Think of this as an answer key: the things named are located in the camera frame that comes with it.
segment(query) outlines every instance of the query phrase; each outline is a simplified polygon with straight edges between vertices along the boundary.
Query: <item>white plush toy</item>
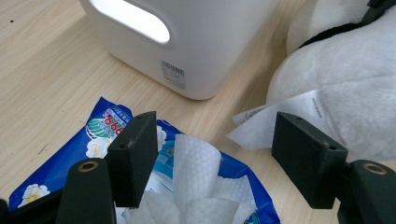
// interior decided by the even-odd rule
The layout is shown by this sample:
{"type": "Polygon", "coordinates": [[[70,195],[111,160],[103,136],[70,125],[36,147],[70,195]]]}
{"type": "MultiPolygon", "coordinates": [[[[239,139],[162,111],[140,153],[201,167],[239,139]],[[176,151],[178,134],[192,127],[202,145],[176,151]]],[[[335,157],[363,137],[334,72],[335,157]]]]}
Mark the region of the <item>white plush toy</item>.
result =
{"type": "Polygon", "coordinates": [[[367,2],[307,0],[290,26],[290,55],[271,80],[267,104],[322,90],[323,106],[353,160],[395,160],[396,6],[370,24],[299,48],[322,31],[360,22],[367,2]]]}

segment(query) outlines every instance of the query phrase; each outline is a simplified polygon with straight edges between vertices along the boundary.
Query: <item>wooden table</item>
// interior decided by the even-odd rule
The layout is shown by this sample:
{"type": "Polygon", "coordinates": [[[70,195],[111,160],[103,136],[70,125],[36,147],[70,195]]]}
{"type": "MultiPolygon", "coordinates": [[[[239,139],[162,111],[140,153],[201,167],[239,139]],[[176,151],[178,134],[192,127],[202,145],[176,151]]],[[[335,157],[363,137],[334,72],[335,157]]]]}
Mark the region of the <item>wooden table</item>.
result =
{"type": "Polygon", "coordinates": [[[189,100],[107,53],[78,0],[0,2],[0,197],[8,198],[88,118],[104,96],[156,110],[182,132],[248,164],[273,198],[283,223],[338,223],[333,210],[309,208],[270,149],[247,151],[226,138],[231,116],[264,105],[272,74],[285,59],[290,21],[304,0],[281,0],[227,86],[189,100]]]}

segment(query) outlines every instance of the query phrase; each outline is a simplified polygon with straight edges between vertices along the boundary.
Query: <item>white wet wipe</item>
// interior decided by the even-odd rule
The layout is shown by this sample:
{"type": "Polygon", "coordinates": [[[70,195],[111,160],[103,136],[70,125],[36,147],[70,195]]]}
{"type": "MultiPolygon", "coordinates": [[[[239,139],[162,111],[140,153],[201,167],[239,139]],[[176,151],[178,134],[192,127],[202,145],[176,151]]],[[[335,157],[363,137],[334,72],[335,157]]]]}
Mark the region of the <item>white wet wipe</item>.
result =
{"type": "Polygon", "coordinates": [[[255,211],[247,176],[218,176],[221,154],[207,142],[179,134],[175,142],[173,198],[145,191],[126,223],[242,224],[255,211]]]}

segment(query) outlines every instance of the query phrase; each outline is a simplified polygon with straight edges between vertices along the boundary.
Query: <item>black strap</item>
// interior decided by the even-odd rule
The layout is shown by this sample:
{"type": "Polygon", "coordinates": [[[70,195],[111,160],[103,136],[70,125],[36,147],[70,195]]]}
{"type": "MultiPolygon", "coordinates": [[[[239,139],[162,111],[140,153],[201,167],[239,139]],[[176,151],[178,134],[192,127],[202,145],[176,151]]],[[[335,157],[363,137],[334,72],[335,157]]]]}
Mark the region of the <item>black strap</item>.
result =
{"type": "Polygon", "coordinates": [[[310,45],[312,43],[318,42],[320,40],[324,40],[330,38],[334,35],[339,35],[342,33],[346,33],[362,26],[368,25],[373,21],[378,20],[381,16],[384,15],[385,11],[390,9],[396,5],[396,0],[370,0],[367,4],[370,8],[367,10],[366,14],[364,14],[363,19],[359,23],[347,23],[341,26],[333,27],[329,30],[323,31],[318,35],[313,36],[309,40],[305,41],[300,47],[304,47],[310,45]]]}

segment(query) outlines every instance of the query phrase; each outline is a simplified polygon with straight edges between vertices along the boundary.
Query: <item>barcode label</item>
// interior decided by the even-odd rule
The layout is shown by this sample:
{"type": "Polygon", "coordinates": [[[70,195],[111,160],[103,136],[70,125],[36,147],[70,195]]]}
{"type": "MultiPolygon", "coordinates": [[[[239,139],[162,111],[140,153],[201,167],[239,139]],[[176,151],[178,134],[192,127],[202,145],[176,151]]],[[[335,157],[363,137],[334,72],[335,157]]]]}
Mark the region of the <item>barcode label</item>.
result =
{"type": "Polygon", "coordinates": [[[162,61],[162,67],[163,67],[163,78],[165,78],[165,80],[169,84],[181,90],[186,89],[186,78],[185,78],[184,70],[165,61],[162,61]]]}

